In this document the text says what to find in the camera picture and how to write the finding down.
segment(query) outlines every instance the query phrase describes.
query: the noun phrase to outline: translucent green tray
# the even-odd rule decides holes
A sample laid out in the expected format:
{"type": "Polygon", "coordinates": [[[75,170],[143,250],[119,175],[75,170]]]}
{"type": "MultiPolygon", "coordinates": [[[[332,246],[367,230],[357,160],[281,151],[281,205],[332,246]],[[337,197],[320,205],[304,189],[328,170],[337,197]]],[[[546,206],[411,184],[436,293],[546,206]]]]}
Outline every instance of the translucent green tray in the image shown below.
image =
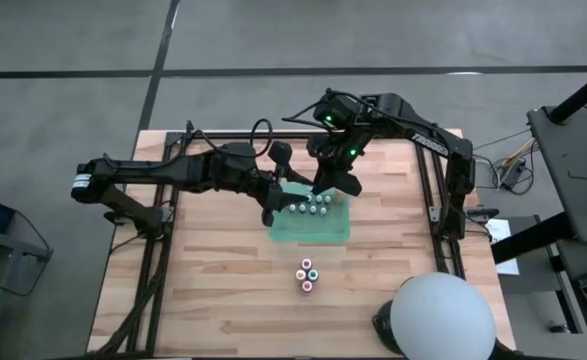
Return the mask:
{"type": "MultiPolygon", "coordinates": [[[[310,187],[297,183],[282,184],[284,191],[293,194],[308,195],[311,194],[310,187]]],[[[322,194],[322,198],[327,195],[331,197],[329,204],[316,203],[315,196],[312,195],[311,202],[304,202],[306,211],[300,213],[299,205],[296,210],[291,211],[288,207],[281,212],[273,213],[273,226],[269,230],[269,236],[277,242],[296,241],[296,242],[344,242],[351,235],[351,225],[349,218],[349,201],[348,196],[335,189],[330,189],[322,194]],[[309,208],[315,205],[317,212],[311,215],[309,208]],[[320,214],[320,208],[327,209],[326,215],[320,214]]]]}

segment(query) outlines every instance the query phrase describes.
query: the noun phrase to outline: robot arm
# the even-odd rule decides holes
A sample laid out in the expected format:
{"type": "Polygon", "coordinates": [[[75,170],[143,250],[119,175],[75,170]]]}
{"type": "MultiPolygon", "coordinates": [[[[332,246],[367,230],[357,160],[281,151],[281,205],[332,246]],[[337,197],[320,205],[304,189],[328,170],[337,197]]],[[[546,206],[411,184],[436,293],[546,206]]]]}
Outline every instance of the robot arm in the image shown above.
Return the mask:
{"type": "Polygon", "coordinates": [[[408,139],[448,159],[440,235],[464,238],[464,199],[475,186],[475,160],[469,140],[421,118],[407,101],[393,93],[356,97],[327,89],[313,117],[329,130],[328,135],[314,136],[307,143],[309,155],[318,161],[314,193],[336,187],[357,196],[362,186],[349,171],[355,159],[364,155],[368,142],[374,137],[408,139]]]}
{"type": "Polygon", "coordinates": [[[166,162],[116,161],[105,155],[78,165],[71,196],[81,203],[102,203],[133,220],[138,231],[149,233],[162,230],[162,209],[143,206],[115,184],[164,184],[195,194],[233,191],[254,198],[263,208],[262,222],[271,226],[273,210],[306,199],[283,192],[280,179],[311,184],[290,168],[291,152],[289,144],[273,143],[269,157],[276,162],[274,171],[258,169],[255,149],[248,143],[228,143],[200,154],[177,155],[166,162]]]}

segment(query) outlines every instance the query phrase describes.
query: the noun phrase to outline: small bottle cap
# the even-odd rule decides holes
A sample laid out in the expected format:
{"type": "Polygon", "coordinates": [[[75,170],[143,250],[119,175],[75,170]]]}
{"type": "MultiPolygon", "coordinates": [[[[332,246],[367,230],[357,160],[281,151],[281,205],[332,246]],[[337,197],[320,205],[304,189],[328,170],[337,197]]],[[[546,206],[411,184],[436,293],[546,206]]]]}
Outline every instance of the small bottle cap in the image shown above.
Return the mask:
{"type": "Polygon", "coordinates": [[[313,290],[313,283],[310,281],[305,281],[302,283],[302,291],[304,291],[304,293],[308,294],[313,290]]]}
{"type": "Polygon", "coordinates": [[[315,282],[320,277],[320,274],[317,272],[317,270],[311,270],[308,273],[308,277],[310,281],[315,282]]]}
{"type": "Polygon", "coordinates": [[[311,262],[311,259],[304,259],[300,263],[300,267],[302,268],[302,270],[308,271],[311,270],[311,268],[313,267],[313,263],[311,262]]]}
{"type": "Polygon", "coordinates": [[[306,272],[304,270],[298,270],[295,272],[295,278],[299,281],[306,280],[306,272]]]}

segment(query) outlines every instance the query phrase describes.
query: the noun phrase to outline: white sphere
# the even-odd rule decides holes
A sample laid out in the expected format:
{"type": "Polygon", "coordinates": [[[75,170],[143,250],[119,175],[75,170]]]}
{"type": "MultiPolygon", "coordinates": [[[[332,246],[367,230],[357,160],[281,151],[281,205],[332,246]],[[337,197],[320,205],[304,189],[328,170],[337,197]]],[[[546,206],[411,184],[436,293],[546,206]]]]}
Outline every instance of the white sphere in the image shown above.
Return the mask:
{"type": "Polygon", "coordinates": [[[400,287],[391,304],[391,330],[411,360],[486,360],[496,339],[482,294],[443,273],[416,276],[400,287]]]}

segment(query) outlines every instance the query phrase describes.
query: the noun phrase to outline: wooden table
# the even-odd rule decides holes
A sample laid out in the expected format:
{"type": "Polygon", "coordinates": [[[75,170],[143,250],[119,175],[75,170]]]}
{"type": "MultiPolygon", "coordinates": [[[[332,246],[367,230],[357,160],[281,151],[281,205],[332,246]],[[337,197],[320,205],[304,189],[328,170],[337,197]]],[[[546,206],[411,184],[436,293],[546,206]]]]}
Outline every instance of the wooden table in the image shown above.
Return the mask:
{"type": "MultiPolygon", "coordinates": [[[[160,160],[164,137],[164,131],[143,131],[135,159],[160,160]]],[[[316,161],[307,155],[305,140],[289,142],[292,167],[312,178],[316,161]]],[[[188,152],[207,149],[195,141],[188,152]]],[[[273,163],[264,156],[258,166],[272,169],[273,163]]],[[[415,147],[405,140],[374,140],[354,166],[364,190],[351,199],[351,237],[340,244],[276,243],[261,224],[254,199],[230,192],[182,193],[155,355],[394,356],[378,341],[371,317],[405,279],[435,271],[415,147]],[[309,296],[294,281],[306,257],[321,274],[309,296]]],[[[155,187],[129,186],[127,192],[152,204],[155,187]]],[[[473,192],[466,205],[477,203],[473,192]]],[[[134,234],[123,227],[113,244],[134,234]]],[[[130,310],[143,247],[143,240],[136,240],[110,257],[89,350],[104,344],[130,310]]],[[[486,237],[468,233],[461,252],[467,280],[489,301],[499,340],[514,348],[486,237]]],[[[146,336],[144,321],[141,329],[138,344],[146,336]]]]}

